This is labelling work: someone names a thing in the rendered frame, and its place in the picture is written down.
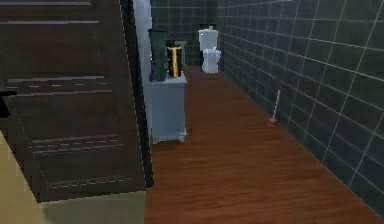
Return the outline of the white bathroom cabinet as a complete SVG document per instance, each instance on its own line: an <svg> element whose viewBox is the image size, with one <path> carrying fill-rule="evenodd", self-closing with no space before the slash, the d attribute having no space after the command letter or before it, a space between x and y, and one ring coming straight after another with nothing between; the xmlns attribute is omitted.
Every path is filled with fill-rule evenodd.
<svg viewBox="0 0 384 224"><path fill-rule="evenodd" d="M151 81L146 87L149 96L149 129L152 143L183 142L187 136L185 117L184 74L164 81Z"/></svg>

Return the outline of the black and yellow container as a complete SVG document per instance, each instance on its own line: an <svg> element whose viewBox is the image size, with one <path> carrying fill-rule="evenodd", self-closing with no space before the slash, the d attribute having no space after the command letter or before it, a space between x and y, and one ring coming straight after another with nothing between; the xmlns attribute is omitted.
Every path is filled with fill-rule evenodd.
<svg viewBox="0 0 384 224"><path fill-rule="evenodd" d="M168 60L169 75L173 78L180 77L182 71L181 45L176 44L174 41L168 40L166 42L166 53Z"/></svg>

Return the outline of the tall dark green container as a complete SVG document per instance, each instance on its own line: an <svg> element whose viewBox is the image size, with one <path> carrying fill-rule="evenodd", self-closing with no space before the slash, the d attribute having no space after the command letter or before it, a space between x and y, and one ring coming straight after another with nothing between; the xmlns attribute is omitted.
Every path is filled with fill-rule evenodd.
<svg viewBox="0 0 384 224"><path fill-rule="evenodd" d="M152 51L152 81L164 81L167 73L166 40L167 32L150 29L149 37Z"/></svg>

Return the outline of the white toilet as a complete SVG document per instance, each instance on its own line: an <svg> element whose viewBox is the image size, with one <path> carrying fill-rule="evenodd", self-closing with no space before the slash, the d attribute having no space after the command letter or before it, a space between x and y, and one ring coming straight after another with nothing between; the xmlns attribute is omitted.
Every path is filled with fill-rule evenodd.
<svg viewBox="0 0 384 224"><path fill-rule="evenodd" d="M199 47L202 53L202 70L207 74L218 72L218 63L221 58L221 51L217 48L219 32L212 26L198 31Z"/></svg>

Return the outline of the red plunger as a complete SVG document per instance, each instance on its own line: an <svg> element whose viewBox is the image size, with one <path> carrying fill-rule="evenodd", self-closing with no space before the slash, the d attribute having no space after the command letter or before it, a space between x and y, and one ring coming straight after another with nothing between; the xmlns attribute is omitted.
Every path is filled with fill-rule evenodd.
<svg viewBox="0 0 384 224"><path fill-rule="evenodd" d="M278 120L276 119L276 115L277 115L277 111L278 111L280 95L281 95L281 91L278 91L277 95L276 95L276 100L275 100L275 104L273 107L273 111L272 111L272 116L267 121L267 125L269 127L275 127L277 125Z"/></svg>

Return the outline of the dark brown room door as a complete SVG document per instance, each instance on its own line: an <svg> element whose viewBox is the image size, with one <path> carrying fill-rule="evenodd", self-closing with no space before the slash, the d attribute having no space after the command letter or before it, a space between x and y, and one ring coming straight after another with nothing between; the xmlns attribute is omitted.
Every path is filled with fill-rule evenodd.
<svg viewBox="0 0 384 224"><path fill-rule="evenodd" d="M0 0L6 141L39 203L143 191L133 0Z"/></svg>

